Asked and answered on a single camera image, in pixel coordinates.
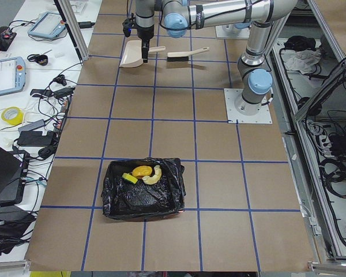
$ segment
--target brush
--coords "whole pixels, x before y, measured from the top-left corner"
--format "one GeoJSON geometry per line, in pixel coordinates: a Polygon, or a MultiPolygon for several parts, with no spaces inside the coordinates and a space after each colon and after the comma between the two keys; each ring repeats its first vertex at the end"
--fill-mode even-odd
{"type": "Polygon", "coordinates": [[[209,50],[209,47],[203,47],[193,51],[169,52],[167,54],[167,62],[187,62],[189,60],[189,56],[207,52],[209,50]]]}

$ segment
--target white mounting plate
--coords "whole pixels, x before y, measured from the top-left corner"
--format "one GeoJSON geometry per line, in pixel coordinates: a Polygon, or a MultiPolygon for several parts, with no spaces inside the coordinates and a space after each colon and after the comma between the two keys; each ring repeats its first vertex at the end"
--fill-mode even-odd
{"type": "Polygon", "coordinates": [[[215,26],[215,31],[217,34],[217,39],[247,40],[249,39],[249,36],[250,36],[249,28],[241,29],[236,32],[228,32],[223,30],[222,26],[215,26]]]}
{"type": "Polygon", "coordinates": [[[228,123],[272,124],[272,117],[270,116],[268,105],[261,106],[260,111],[256,115],[244,115],[236,109],[235,99],[242,91],[243,89],[237,88],[224,89],[228,123]]]}

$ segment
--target tape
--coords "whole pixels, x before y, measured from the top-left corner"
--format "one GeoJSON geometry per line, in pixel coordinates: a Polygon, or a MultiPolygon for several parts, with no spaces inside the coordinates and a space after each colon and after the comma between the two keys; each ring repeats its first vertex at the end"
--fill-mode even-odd
{"type": "Polygon", "coordinates": [[[22,123],[23,112],[18,107],[9,107],[2,112],[1,119],[10,125],[16,126],[22,123]]]}

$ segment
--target dustpan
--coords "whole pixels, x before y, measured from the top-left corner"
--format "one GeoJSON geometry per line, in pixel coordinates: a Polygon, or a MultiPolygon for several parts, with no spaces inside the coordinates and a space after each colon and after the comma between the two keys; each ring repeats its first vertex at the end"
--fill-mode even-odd
{"type": "MultiPolygon", "coordinates": [[[[149,49],[150,53],[156,53],[165,51],[165,46],[151,47],[149,49]]],[[[144,62],[142,60],[141,54],[141,41],[140,40],[130,40],[127,42],[125,50],[123,52],[123,57],[119,67],[121,68],[136,68],[142,65],[144,62]]]]}

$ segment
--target yellow object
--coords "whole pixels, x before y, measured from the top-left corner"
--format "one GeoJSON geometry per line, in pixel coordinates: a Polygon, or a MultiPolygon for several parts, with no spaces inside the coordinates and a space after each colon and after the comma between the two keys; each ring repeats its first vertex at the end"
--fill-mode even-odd
{"type": "Polygon", "coordinates": [[[152,173],[151,166],[139,166],[132,171],[132,175],[137,179],[142,179],[143,176],[150,176],[152,173]]]}
{"type": "Polygon", "coordinates": [[[137,181],[138,181],[138,179],[136,177],[134,177],[134,176],[132,176],[132,175],[130,175],[128,173],[123,173],[122,178],[124,180],[127,180],[127,181],[133,183],[133,184],[136,184],[137,181]]]}
{"type": "Polygon", "coordinates": [[[153,185],[153,184],[156,184],[160,178],[161,178],[161,168],[160,166],[154,166],[154,171],[155,171],[155,174],[153,177],[150,177],[150,176],[144,176],[142,178],[143,182],[147,185],[153,185]]]}
{"type": "Polygon", "coordinates": [[[32,271],[30,277],[70,277],[70,271],[32,271]]]}
{"type": "Polygon", "coordinates": [[[18,107],[6,108],[2,114],[1,119],[6,123],[16,126],[23,121],[23,112],[18,107]]]}

